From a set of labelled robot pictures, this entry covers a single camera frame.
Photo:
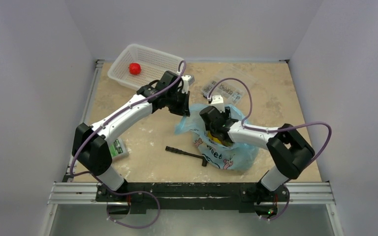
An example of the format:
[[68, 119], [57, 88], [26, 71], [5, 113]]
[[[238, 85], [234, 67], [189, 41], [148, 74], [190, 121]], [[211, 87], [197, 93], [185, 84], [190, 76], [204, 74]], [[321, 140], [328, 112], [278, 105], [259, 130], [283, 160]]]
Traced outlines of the light blue plastic bag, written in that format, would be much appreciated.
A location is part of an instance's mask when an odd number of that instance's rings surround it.
[[254, 164], [260, 148], [244, 143], [234, 143], [226, 147], [210, 139], [205, 123], [199, 115], [206, 107], [205, 104], [191, 105], [190, 116], [181, 119], [175, 126], [174, 133], [180, 135], [189, 132], [192, 135], [192, 144], [214, 167], [223, 170], [248, 170]]

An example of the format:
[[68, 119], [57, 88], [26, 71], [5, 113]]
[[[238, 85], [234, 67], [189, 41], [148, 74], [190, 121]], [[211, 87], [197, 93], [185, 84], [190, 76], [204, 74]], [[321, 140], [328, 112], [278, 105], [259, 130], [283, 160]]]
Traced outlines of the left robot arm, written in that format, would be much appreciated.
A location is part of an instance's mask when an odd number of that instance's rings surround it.
[[172, 114], [190, 116], [189, 86], [193, 82], [191, 75], [165, 71], [159, 80], [139, 88], [126, 104], [106, 118], [92, 125], [77, 126], [72, 155], [108, 188], [114, 201], [123, 200], [127, 188], [126, 180], [112, 165], [110, 146], [135, 123], [164, 107]]

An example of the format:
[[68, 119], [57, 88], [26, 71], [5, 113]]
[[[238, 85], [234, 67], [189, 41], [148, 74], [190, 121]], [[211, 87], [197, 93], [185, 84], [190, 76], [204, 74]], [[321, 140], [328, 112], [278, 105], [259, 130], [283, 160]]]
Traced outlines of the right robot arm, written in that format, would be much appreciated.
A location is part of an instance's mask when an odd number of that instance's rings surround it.
[[220, 112], [214, 106], [202, 109], [199, 115], [206, 131], [221, 144], [242, 143], [270, 152], [275, 165], [257, 183], [257, 195], [263, 200], [273, 197], [276, 189], [290, 179], [298, 178], [315, 155], [311, 145], [290, 124], [274, 130], [244, 127], [240, 120], [231, 117], [229, 108]]

